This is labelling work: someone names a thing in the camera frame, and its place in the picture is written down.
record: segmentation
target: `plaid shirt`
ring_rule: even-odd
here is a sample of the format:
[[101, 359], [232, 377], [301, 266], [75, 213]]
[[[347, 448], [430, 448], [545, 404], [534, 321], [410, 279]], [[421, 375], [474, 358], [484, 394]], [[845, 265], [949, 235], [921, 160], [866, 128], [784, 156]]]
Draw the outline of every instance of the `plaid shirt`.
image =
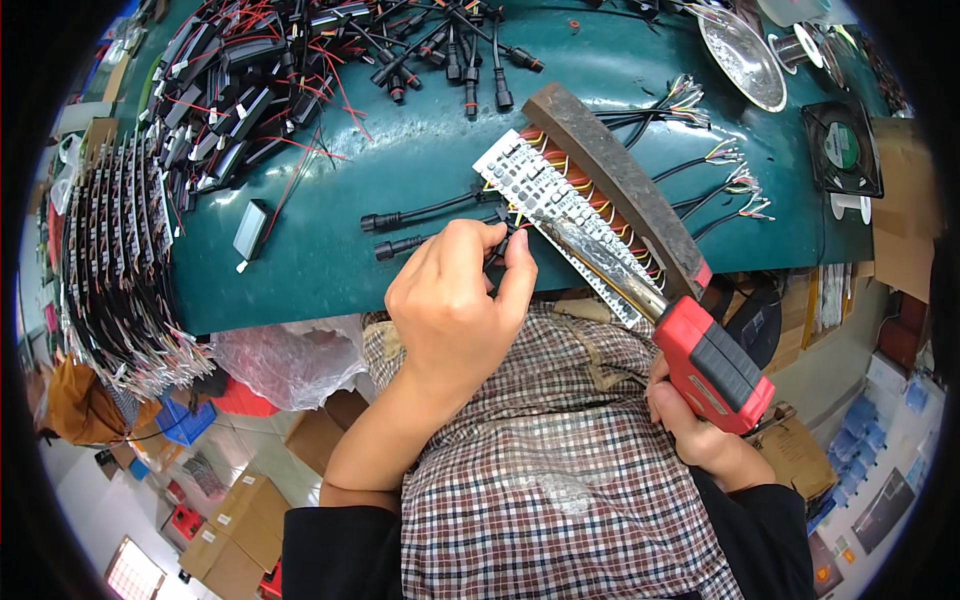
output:
[[[650, 422], [652, 327], [553, 308], [531, 304], [503, 364], [407, 473], [404, 595], [742, 598], [688, 469]], [[390, 322], [364, 338], [382, 390], [402, 344]]]

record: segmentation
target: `green workbench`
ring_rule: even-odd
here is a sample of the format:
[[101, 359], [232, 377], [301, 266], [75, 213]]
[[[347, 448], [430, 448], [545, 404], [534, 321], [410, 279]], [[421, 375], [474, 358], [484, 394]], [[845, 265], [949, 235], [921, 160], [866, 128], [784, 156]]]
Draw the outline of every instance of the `green workbench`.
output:
[[[384, 292], [403, 266], [403, 257], [376, 262], [375, 242], [432, 233], [447, 218], [490, 216], [492, 207], [475, 205], [415, 227], [377, 234], [360, 230], [361, 215], [413, 209], [468, 191], [471, 183], [479, 181], [470, 165], [506, 130], [525, 125], [520, 113], [523, 103], [554, 80], [596, 109], [653, 104], [665, 93], [667, 82], [682, 72], [704, 85], [707, 95], [701, 106], [710, 114], [712, 131], [656, 122], [633, 154], [654, 175], [704, 155], [721, 139], [738, 138], [764, 195], [774, 202], [764, 212], [777, 221], [738, 218], [706, 236], [700, 247], [715, 273], [873, 256], [871, 230], [859, 215], [848, 211], [842, 221], [834, 220], [829, 203], [813, 187], [799, 109], [843, 97], [826, 73], [808, 64], [797, 75], [785, 76], [786, 108], [772, 114], [736, 90], [708, 53], [696, 20], [687, 15], [662, 15], [660, 24], [651, 27], [641, 20], [602, 13], [527, 10], [531, 4], [505, 5], [508, 20], [501, 28], [501, 40], [523, 46], [546, 68], [538, 74], [504, 60], [516, 101], [515, 109], [506, 114], [493, 107], [491, 48], [483, 42], [480, 113], [473, 122], [463, 115], [464, 90], [449, 85], [441, 69], [411, 60], [423, 89], [408, 91], [406, 103], [398, 106], [370, 83], [374, 67], [365, 63], [341, 67], [350, 104], [369, 114], [363, 124], [373, 141], [358, 131], [348, 113], [326, 108], [324, 142], [330, 152], [347, 159], [331, 162], [311, 155], [303, 163], [300, 181], [260, 258], [243, 273], [236, 271], [242, 258], [232, 241], [247, 199], [260, 198], [276, 206], [302, 149], [292, 146], [273, 157], [236, 190], [201, 196], [195, 211], [181, 215], [185, 234], [173, 248], [174, 279], [186, 329], [201, 334], [382, 309]], [[570, 0], [551, 4], [584, 6]], [[117, 109], [123, 121], [132, 122], [139, 90], [152, 74], [153, 58], [195, 5], [173, 2], [167, 19], [150, 31], [125, 78], [127, 102]], [[569, 25], [571, 19], [580, 22], [577, 35]], [[779, 32], [770, 22], [765, 26], [768, 32]], [[868, 63], [850, 45], [845, 46], [838, 60], [853, 92], [871, 114], [887, 114]], [[343, 103], [339, 94], [336, 102]], [[299, 133], [296, 139], [307, 143], [311, 134], [312, 130]], [[671, 203], [699, 196], [735, 166], [699, 165], [666, 180], [661, 190]], [[724, 205], [726, 198], [704, 206], [687, 226], [695, 231], [729, 214], [743, 200], [734, 197]], [[537, 235], [532, 238], [540, 266], [539, 290], [583, 285], [544, 240]]]

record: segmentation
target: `fan label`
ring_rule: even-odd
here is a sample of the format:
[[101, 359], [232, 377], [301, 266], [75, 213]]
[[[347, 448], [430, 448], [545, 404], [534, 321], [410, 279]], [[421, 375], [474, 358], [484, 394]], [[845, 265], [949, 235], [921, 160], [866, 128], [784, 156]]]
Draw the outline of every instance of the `fan label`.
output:
[[856, 164], [857, 146], [853, 131], [843, 123], [830, 123], [824, 138], [824, 154], [839, 169], [848, 171]]

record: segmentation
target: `white circuit board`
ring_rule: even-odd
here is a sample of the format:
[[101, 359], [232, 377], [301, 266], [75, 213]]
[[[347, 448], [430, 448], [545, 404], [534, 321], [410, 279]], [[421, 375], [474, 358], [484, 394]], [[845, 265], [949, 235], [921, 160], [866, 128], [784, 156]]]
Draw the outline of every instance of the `white circuit board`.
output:
[[[637, 264], [624, 240], [611, 230], [607, 222], [590, 206], [587, 199], [573, 189], [573, 185], [557, 169], [550, 166], [549, 160], [543, 158], [516, 131], [509, 130], [504, 133], [503, 137], [473, 163], [473, 170], [488, 181], [508, 202], [516, 206], [540, 233], [543, 233], [543, 229], [540, 228], [542, 218], [556, 219], [567, 216], [608, 250], [617, 256], [622, 256], [624, 264], [632, 271], [642, 276], [655, 288], [658, 287]], [[590, 287], [600, 295], [613, 314], [626, 326], [631, 327], [643, 318], [600, 277], [585, 267], [582, 262], [570, 256], [550, 239], [550, 236], [544, 234], [543, 237], [553, 244], [567, 262], [587, 280]]]

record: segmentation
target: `red soldering iron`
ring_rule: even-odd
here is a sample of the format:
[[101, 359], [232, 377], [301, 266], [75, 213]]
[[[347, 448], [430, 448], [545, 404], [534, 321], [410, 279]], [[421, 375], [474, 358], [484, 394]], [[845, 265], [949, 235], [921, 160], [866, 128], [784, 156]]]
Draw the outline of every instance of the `red soldering iron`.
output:
[[693, 412], [736, 435], [754, 428], [774, 385], [696, 300], [684, 296], [668, 304], [623, 258], [566, 218], [543, 221], [541, 227], [654, 324], [653, 341], [670, 366], [670, 382]]

